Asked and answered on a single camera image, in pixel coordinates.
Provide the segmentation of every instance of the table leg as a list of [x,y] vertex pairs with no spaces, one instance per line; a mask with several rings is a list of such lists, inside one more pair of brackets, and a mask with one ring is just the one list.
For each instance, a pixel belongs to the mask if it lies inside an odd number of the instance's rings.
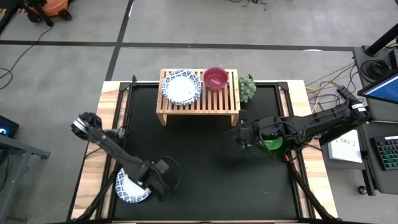
[[238,118],[239,118],[239,116],[237,114],[236,115],[231,115],[231,125],[232,125],[232,127],[236,126],[236,123],[238,122]]
[[166,126],[166,124],[167,124],[167,115],[166,114],[158,114],[158,113],[156,115],[159,118],[160,123],[162,123],[163,126]]

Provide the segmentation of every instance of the orange vacuum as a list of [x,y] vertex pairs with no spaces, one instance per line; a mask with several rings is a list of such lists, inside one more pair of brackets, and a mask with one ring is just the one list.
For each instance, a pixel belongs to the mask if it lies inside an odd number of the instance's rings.
[[22,0],[21,6],[25,9],[31,22],[44,20],[48,26],[53,26],[50,16],[59,16],[69,21],[72,16],[67,11],[72,0]]

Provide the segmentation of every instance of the blue and white plate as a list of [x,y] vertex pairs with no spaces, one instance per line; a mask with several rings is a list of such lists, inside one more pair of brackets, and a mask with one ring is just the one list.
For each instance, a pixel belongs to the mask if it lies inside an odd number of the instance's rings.
[[128,203],[141,202],[150,195],[150,189],[144,190],[131,181],[123,168],[118,172],[114,189],[119,198]]
[[201,82],[197,75],[186,69],[172,71],[163,79],[162,94],[175,105],[195,102],[201,92]]

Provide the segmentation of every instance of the wooden dish rack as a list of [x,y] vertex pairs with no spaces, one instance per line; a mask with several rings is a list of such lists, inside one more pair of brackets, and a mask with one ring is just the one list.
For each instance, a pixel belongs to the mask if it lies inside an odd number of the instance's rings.
[[175,69],[167,68],[160,71],[159,92],[157,96],[156,114],[163,126],[167,124],[168,115],[228,115],[231,116],[231,125],[236,126],[238,122],[241,104],[239,100],[238,71],[226,69],[229,80],[221,91],[210,91],[206,89],[203,82],[203,73],[206,69],[188,69],[198,75],[202,82],[202,91],[199,99],[195,102],[179,106],[171,103],[162,94],[163,79]]

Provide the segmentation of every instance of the gray concrete floor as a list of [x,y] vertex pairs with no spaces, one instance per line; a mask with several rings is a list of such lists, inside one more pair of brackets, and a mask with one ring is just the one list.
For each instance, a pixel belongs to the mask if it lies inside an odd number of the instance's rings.
[[[135,0],[124,42],[357,46],[371,44],[398,19],[393,0],[266,2],[264,12],[261,5],[241,7],[244,1]],[[70,7],[73,20],[55,18],[55,27],[42,40],[115,42],[126,6],[127,0],[75,1]],[[36,40],[47,29],[18,14],[0,40]],[[11,67],[26,48],[0,45],[0,67]],[[79,113],[95,111],[112,52],[113,47],[35,46],[15,67],[13,82],[0,90],[0,114],[21,125],[18,139],[52,152],[47,161],[32,159],[11,215],[26,217],[28,223],[66,219],[86,147],[69,124]],[[161,68],[221,66],[258,80],[310,83],[351,62],[351,52],[123,47],[112,80],[130,80],[131,75],[156,80]],[[346,73],[336,82],[348,81]],[[360,88],[357,76],[353,82]],[[398,196],[359,195],[356,188],[363,179],[355,170],[328,169],[328,175],[339,217],[373,223],[398,219],[393,212]]]

